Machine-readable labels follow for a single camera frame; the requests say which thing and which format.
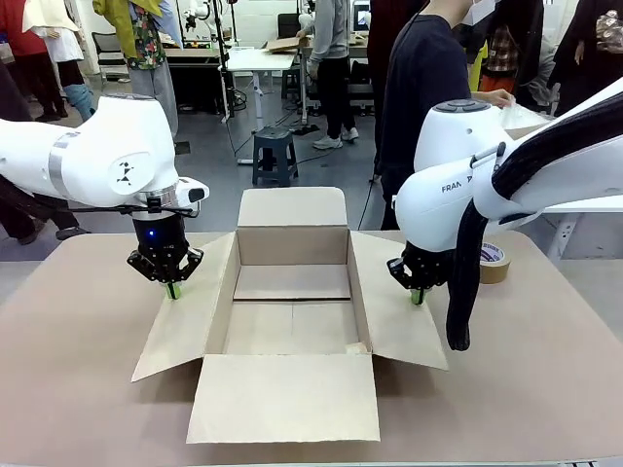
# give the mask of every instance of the computer monitor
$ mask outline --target computer monitor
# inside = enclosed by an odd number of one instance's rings
[[[349,25],[352,32],[367,31],[365,15],[370,12],[370,0],[350,0]]]

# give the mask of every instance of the white sneaker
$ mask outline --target white sneaker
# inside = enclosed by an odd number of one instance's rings
[[[355,127],[352,127],[351,129],[345,129],[342,132],[342,141],[352,142],[358,137],[359,137],[359,131],[357,131],[357,128]]]
[[[342,140],[340,138],[333,139],[326,135],[324,138],[314,141],[313,147],[315,149],[338,149],[342,147]]]

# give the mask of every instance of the yellow jacket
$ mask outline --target yellow jacket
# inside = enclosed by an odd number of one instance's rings
[[[136,58],[134,33],[132,31],[132,23],[129,20],[128,0],[92,1],[95,12],[105,17],[116,29],[122,52],[128,57]],[[132,3],[145,9],[148,13],[158,15],[159,17],[163,15],[160,9],[160,0],[132,0]]]

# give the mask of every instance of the gray pants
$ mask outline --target gray pants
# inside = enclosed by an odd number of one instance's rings
[[[155,97],[165,111],[171,136],[177,134],[177,104],[173,92],[171,73],[168,71],[168,63],[165,62],[155,70],[129,70],[129,78],[132,83],[132,92],[135,94]]]

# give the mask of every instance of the gray hoodie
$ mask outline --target gray hoodie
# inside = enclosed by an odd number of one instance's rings
[[[348,0],[318,0],[315,21],[305,32],[311,33],[312,29],[315,29],[312,62],[348,56]]]

